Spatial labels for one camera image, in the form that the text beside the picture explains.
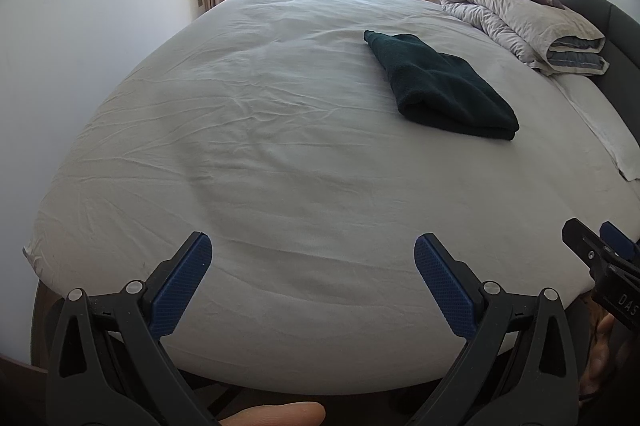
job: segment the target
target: bed frame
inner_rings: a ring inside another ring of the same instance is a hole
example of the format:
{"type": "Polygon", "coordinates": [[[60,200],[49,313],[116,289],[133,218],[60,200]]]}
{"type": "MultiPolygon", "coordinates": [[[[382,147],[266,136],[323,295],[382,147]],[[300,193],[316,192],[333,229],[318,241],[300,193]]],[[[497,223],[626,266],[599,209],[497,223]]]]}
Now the bed frame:
{"type": "Polygon", "coordinates": [[[611,66],[591,79],[640,143],[640,24],[606,0],[560,0],[607,37],[602,56],[611,66]]]}

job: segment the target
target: comforter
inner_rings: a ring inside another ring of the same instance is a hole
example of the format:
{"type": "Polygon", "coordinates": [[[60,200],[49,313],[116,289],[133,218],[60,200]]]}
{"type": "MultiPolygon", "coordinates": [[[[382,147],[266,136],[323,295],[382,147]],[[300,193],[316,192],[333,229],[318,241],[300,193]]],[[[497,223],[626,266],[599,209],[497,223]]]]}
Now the comforter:
{"type": "Polygon", "coordinates": [[[545,75],[601,75],[609,63],[598,55],[602,34],[570,9],[530,0],[440,0],[445,12],[482,30],[521,62],[545,75]]]}

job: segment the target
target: human hand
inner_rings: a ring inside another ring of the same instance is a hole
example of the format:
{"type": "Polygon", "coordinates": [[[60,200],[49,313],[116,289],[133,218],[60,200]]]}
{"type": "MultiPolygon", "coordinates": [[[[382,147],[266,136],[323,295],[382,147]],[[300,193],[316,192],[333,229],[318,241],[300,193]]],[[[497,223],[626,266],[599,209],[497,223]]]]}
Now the human hand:
{"type": "Polygon", "coordinates": [[[587,367],[580,378],[581,395],[598,393],[604,383],[603,379],[609,362],[609,338],[615,321],[612,314],[606,314],[595,327],[587,367]]]}
{"type": "Polygon", "coordinates": [[[258,406],[224,419],[222,426],[320,426],[324,408],[317,402],[297,402],[284,406],[258,406]]]}

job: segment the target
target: white bed sheet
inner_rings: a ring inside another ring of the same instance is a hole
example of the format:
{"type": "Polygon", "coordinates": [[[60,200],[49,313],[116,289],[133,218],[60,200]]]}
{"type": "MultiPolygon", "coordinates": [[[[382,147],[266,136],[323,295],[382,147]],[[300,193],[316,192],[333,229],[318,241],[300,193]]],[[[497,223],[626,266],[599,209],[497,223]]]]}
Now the white bed sheet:
{"type": "Polygon", "coordinates": [[[640,180],[629,182],[631,189],[638,195],[638,199],[640,199],[640,180]]]}
{"type": "Polygon", "coordinates": [[[561,241],[573,217],[640,236],[640,199],[580,116],[479,30],[421,0],[228,0],[98,109],[25,254],[60,294],[98,294],[206,232],[212,266],[163,340],[179,367],[373,392],[443,376],[463,345],[415,269],[418,235],[482,280],[569,304],[591,286],[561,241]],[[516,112],[515,139],[405,120],[366,29],[468,60],[516,112]]]}

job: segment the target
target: folded towel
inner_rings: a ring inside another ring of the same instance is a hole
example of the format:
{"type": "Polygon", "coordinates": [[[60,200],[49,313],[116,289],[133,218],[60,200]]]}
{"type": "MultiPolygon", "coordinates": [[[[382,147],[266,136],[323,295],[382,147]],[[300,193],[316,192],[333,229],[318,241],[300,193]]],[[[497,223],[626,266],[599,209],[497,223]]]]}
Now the folded towel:
{"type": "Polygon", "coordinates": [[[513,109],[461,57],[439,54],[411,34],[367,30],[364,39],[407,119],[466,135],[514,138],[520,126],[513,109]]]}

